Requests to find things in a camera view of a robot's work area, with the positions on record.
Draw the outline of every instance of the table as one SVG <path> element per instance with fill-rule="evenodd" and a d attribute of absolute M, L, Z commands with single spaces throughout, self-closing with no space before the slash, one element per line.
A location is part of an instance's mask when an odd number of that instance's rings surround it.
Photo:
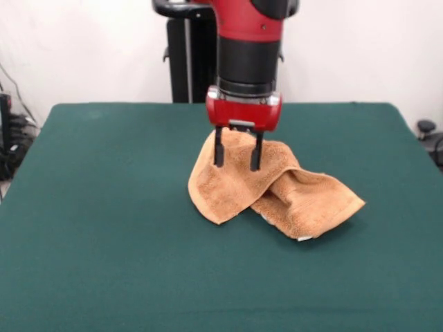
<path fill-rule="evenodd" d="M 268 139 L 368 204 L 314 241 L 187 182 L 203 105 L 57 105 L 0 207 L 0 331 L 441 331 L 443 178 L 389 104 L 286 104 Z"/>

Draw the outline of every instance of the cable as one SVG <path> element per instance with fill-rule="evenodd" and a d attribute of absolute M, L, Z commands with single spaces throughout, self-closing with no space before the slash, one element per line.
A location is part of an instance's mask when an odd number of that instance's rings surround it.
<path fill-rule="evenodd" d="M 434 147 L 434 157 L 435 157 L 435 164 L 437 164 L 438 167 L 443 167 L 443 164 L 440 164 L 440 152 L 438 151 L 440 144 L 443 143 L 443 136 L 435 143 Z"/>
<path fill-rule="evenodd" d="M 5 76 L 14 84 L 15 86 L 15 91 L 17 92 L 17 97 L 19 98 L 19 101 L 21 103 L 21 105 L 23 106 L 23 108 L 25 109 L 26 113 L 30 116 L 31 119 L 33 119 L 34 123 L 37 123 L 36 119 L 34 118 L 33 114 L 31 113 L 31 111 L 29 110 L 29 108 L 26 106 L 26 104 L 24 103 L 23 99 L 21 98 L 21 94 L 20 94 L 20 89 L 19 89 L 19 85 L 17 84 L 17 82 L 9 75 L 9 73 L 6 71 L 5 67 L 3 67 L 3 64 L 1 64 L 0 62 L 0 69 L 1 71 L 3 71 L 3 74 L 5 74 Z"/>
<path fill-rule="evenodd" d="M 10 113 L 8 118 L 8 146 L 5 147 L 0 139 L 0 182 L 14 178 L 36 138 L 35 125 L 27 115 Z M 2 129 L 0 127 L 0 137 L 3 135 Z"/>

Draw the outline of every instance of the towel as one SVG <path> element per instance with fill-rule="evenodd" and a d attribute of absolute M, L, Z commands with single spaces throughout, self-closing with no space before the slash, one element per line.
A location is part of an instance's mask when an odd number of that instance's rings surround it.
<path fill-rule="evenodd" d="M 315 239 L 358 212 L 365 202 L 327 174 L 303 169 L 282 142 L 263 141 L 261 169 L 250 170 L 255 137 L 222 131 L 224 166 L 213 165 L 215 137 L 206 139 L 188 181 L 190 198 L 209 221 L 221 225 L 252 208 L 299 241 Z"/>

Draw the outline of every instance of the orange towel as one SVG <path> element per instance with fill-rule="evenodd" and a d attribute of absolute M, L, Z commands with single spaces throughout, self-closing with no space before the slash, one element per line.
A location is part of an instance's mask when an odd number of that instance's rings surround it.
<path fill-rule="evenodd" d="M 261 170 L 250 171 L 255 137 L 224 129 L 225 162 L 213 165 L 214 133 L 203 145 L 188 189 L 197 209 L 220 225 L 251 207 L 292 239 L 317 238 L 364 205 L 351 189 L 326 174 L 301 168 L 291 149 L 264 141 Z"/>

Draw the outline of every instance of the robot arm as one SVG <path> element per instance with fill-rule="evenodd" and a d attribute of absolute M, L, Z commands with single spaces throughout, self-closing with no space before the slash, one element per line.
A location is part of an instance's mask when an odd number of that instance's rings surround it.
<path fill-rule="evenodd" d="M 298 0 L 194 0 L 180 9 L 192 11 L 187 18 L 200 18 L 209 15 L 209 6 L 218 34 L 217 82 L 206 98 L 216 133 L 214 164 L 223 166 L 222 129 L 228 127 L 256 134 L 251 170 L 257 171 L 263 133 L 273 131 L 280 119 L 282 97 L 275 92 L 275 79 L 283 21 L 297 12 Z"/>

